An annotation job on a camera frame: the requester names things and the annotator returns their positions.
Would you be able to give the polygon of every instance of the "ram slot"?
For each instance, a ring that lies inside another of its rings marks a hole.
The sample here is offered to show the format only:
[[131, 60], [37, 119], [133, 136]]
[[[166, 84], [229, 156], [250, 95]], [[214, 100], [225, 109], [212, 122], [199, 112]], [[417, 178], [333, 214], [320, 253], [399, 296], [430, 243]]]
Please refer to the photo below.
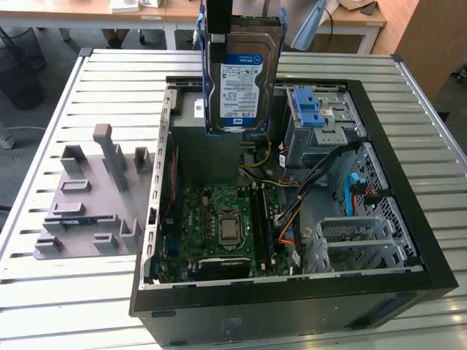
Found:
[[255, 242], [255, 259], [259, 270], [271, 267], [271, 228], [268, 220], [267, 203], [264, 190], [250, 187], [250, 210]]

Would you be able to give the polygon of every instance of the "aluminum slotted surface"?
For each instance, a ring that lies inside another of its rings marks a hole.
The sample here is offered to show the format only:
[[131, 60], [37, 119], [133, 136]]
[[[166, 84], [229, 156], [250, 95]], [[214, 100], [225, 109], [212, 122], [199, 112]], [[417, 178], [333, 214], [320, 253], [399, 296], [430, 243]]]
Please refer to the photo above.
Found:
[[[201, 75], [200, 62], [197, 52], [152, 50], [94, 50], [89, 58], [78, 59], [0, 235], [2, 349], [157, 348], [140, 321], [128, 316], [135, 256], [36, 261], [32, 252], [46, 215], [42, 210], [49, 208], [60, 179], [58, 156], [64, 146], [79, 143], [86, 154], [100, 154], [93, 127], [111, 123], [112, 138], [123, 152], [135, 147], [154, 152], [166, 76]], [[466, 164], [454, 152], [451, 136], [403, 67], [387, 56], [285, 53], [280, 62], [281, 78], [363, 82], [460, 286], [376, 330], [249, 341], [229, 348], [403, 349], [409, 343], [426, 349], [467, 348]]]

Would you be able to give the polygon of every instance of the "blue hard drive label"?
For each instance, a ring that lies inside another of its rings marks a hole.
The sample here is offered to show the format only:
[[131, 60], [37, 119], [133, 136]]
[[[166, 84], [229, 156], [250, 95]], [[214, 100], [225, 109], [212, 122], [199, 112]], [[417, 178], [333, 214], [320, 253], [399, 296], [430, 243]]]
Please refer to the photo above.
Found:
[[260, 89], [256, 77], [263, 70], [263, 56], [229, 53], [220, 65], [220, 116], [226, 125], [251, 125]]

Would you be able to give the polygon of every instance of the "hard drive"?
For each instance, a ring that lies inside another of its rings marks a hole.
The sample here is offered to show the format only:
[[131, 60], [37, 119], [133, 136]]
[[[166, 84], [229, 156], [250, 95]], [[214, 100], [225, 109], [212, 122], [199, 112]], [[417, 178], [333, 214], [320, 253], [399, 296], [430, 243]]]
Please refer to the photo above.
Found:
[[221, 52], [207, 35], [204, 93], [207, 133], [264, 133], [280, 54], [279, 18], [232, 16]]

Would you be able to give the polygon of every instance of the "cpu socket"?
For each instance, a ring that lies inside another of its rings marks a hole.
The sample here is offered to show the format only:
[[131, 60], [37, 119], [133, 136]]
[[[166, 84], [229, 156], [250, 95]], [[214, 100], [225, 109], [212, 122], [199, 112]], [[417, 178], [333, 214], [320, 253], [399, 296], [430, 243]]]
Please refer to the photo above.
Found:
[[223, 246], [236, 246], [240, 244], [242, 225], [238, 209], [219, 211], [219, 244]]

